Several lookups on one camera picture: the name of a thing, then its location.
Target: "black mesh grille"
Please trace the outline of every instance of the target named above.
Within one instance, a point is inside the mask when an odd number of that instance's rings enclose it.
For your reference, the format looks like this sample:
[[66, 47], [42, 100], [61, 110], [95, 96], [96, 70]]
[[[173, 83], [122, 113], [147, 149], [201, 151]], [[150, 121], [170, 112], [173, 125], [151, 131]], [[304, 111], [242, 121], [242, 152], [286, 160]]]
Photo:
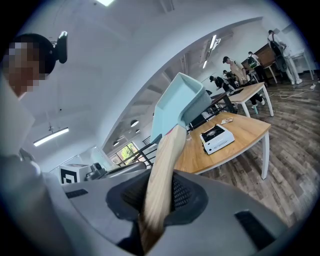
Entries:
[[190, 188], [181, 184], [181, 182], [175, 179], [175, 176], [173, 176], [171, 193], [171, 211], [173, 212], [185, 206], [187, 203], [189, 203], [191, 196], [192, 192]]
[[[143, 208], [151, 170], [112, 187], [106, 203], [121, 220], [137, 222]], [[184, 225], [195, 220], [206, 208], [208, 195], [197, 183], [175, 171], [172, 176], [171, 209], [164, 226]]]
[[[172, 191], [171, 191], [171, 212], [185, 206], [192, 196], [191, 189], [183, 185], [175, 178], [176, 174], [172, 177]], [[121, 193], [121, 198], [130, 206], [141, 212], [145, 194], [147, 191], [149, 177], [146, 176], [137, 180], [134, 184], [129, 186]]]

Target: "railing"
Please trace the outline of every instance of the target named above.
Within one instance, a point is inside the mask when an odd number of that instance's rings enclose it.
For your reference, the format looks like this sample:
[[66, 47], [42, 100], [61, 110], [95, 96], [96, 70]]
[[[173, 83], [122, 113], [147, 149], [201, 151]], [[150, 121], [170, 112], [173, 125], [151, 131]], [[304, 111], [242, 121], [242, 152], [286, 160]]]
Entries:
[[155, 144], [147, 144], [146, 146], [144, 146], [143, 148], [141, 148], [139, 151], [133, 153], [133, 155], [129, 156], [128, 158], [124, 159], [122, 162], [118, 163], [119, 166], [121, 166], [122, 164], [126, 165], [134, 163], [134, 162], [144, 162], [146, 167], [152, 167], [153, 163], [150, 161], [152, 159], [154, 159], [156, 156], [152, 156], [150, 158], [148, 158], [147, 156], [150, 155], [151, 153], [155, 152], [158, 149], [158, 145], [156, 144], [156, 148], [150, 152], [144, 153], [145, 150], [147, 150], [148, 148], [151, 147], [155, 147]]
[[142, 142], [144, 143], [144, 145], [148, 145], [150, 143], [150, 138], [151, 136], [147, 137], [146, 139], [144, 139]]

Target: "white box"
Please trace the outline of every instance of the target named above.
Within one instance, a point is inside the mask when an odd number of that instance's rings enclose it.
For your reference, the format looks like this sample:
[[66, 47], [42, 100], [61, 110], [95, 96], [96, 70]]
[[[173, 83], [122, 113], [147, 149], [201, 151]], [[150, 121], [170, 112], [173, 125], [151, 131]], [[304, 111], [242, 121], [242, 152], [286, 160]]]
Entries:
[[[210, 133], [219, 133], [218, 135], [210, 135]], [[226, 145], [230, 144], [231, 142], [235, 141], [234, 135], [232, 132], [224, 128], [223, 126], [216, 124], [214, 127], [206, 130], [202, 134], [200, 134], [200, 138], [202, 140], [203, 146], [208, 153], [208, 155], [222, 149]]]
[[70, 163], [59, 166], [61, 184], [84, 182], [87, 173], [91, 172], [90, 165]]

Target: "cable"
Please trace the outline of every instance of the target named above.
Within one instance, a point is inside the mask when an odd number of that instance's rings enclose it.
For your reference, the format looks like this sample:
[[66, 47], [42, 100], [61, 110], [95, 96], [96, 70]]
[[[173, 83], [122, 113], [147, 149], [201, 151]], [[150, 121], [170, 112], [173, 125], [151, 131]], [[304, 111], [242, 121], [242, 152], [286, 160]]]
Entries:
[[273, 95], [279, 94], [281, 99], [288, 99], [288, 98], [290, 98], [290, 97], [297, 96], [297, 95], [301, 95], [301, 94], [306, 93], [306, 92], [313, 92], [313, 91], [315, 90], [315, 88], [316, 88], [316, 84], [314, 83], [313, 85], [314, 85], [314, 87], [313, 87], [312, 90], [305, 90], [305, 91], [303, 91], [303, 92], [300, 92], [300, 93], [298, 93], [298, 94], [293, 94], [293, 95], [290, 95], [290, 96], [288, 96], [288, 97], [282, 97], [281, 94], [280, 94], [280, 92], [276, 92], [276, 93], [274, 93], [274, 94], [271, 94], [269, 97], [271, 97], [271, 96], [273, 96]]
[[[281, 97], [281, 95], [280, 95], [280, 98], [281, 98], [281, 99], [288, 99], [288, 98], [290, 98], [290, 97], [297, 96], [297, 95], [300, 95], [300, 94], [303, 94], [303, 93], [306, 93], [306, 92], [313, 92], [314, 90], [315, 90], [315, 89], [305, 90], [305, 91], [300, 92], [300, 93], [298, 93], [298, 94], [290, 95], [289, 97]], [[274, 93], [274, 94], [270, 95], [269, 97], [271, 97], [271, 96], [273, 96], [273, 95], [277, 95], [277, 94], [280, 94], [280, 92]]]

